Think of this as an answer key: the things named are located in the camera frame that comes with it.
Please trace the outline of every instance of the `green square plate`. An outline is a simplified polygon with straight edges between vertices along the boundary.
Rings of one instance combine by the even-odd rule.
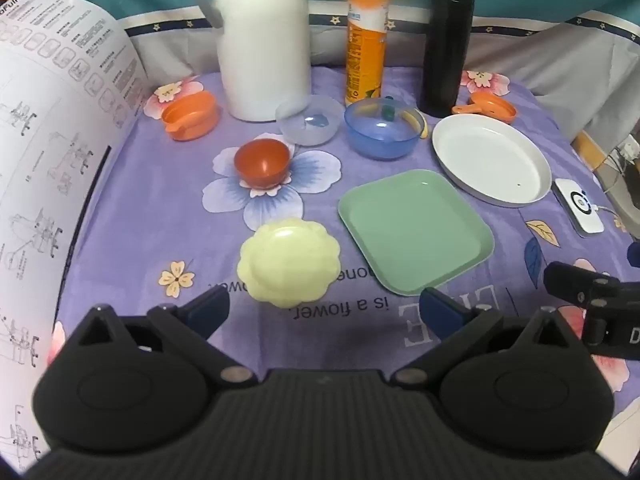
[[[354,187],[338,213],[380,283],[402,296],[442,285],[494,252],[489,226],[435,171]]]

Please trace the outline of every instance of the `white tray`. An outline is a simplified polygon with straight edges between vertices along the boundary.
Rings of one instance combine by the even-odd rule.
[[[520,207],[551,189],[551,168],[537,146],[518,130],[482,115],[441,120],[432,133],[440,164],[458,186],[490,204]]]

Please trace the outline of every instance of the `paper sheet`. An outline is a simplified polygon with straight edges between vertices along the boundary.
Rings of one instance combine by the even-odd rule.
[[[0,454],[16,469],[47,450],[31,394],[67,259],[147,88],[104,10],[83,0],[0,7]]]

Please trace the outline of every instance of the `orange bottle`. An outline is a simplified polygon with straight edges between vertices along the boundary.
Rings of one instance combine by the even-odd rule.
[[[346,105],[380,97],[389,0],[349,0]]]

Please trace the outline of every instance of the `black thermos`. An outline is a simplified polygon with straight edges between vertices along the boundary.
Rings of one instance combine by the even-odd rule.
[[[456,105],[475,0],[431,0],[418,108],[447,117]]]

